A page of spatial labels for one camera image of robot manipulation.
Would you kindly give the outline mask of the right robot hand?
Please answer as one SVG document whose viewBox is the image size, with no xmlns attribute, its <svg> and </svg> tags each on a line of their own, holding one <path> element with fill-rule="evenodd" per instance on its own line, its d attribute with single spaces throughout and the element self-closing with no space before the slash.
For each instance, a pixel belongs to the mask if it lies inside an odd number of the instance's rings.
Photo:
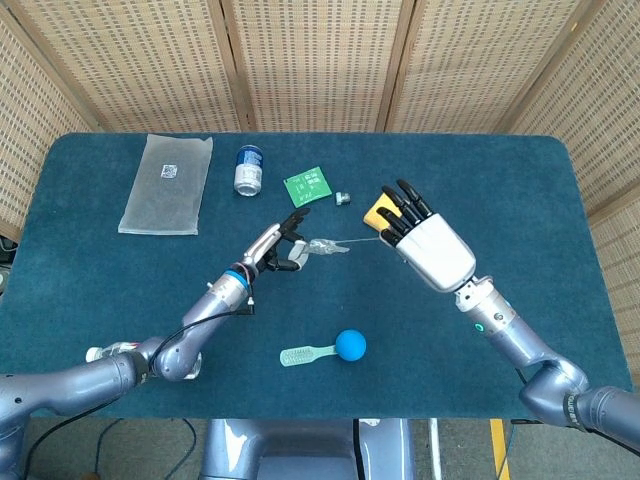
<svg viewBox="0 0 640 480">
<path fill-rule="evenodd" d="M 399 179 L 396 184 L 396 188 L 381 187 L 399 212 L 385 206 L 375 209 L 387 222 L 379 232 L 380 240 L 435 291 L 461 289 L 475 274 L 476 258 L 471 249 L 410 183 Z"/>
</svg>

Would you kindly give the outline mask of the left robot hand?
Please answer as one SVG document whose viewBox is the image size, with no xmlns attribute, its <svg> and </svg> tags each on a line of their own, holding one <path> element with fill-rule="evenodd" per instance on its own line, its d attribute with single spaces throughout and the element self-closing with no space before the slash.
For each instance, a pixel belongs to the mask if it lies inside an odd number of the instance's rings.
<svg viewBox="0 0 640 480">
<path fill-rule="evenodd" d="M 309 257 L 309 254 L 304 252 L 308 242 L 297 232 L 297 228 L 309 212 L 308 207 L 296 209 L 282 223 L 269 226 L 248 247 L 243 254 L 241 263 L 248 267 L 255 276 L 264 270 L 290 272 L 301 270 Z M 293 245 L 287 258 L 278 257 L 277 247 L 283 240 Z"/>
</svg>

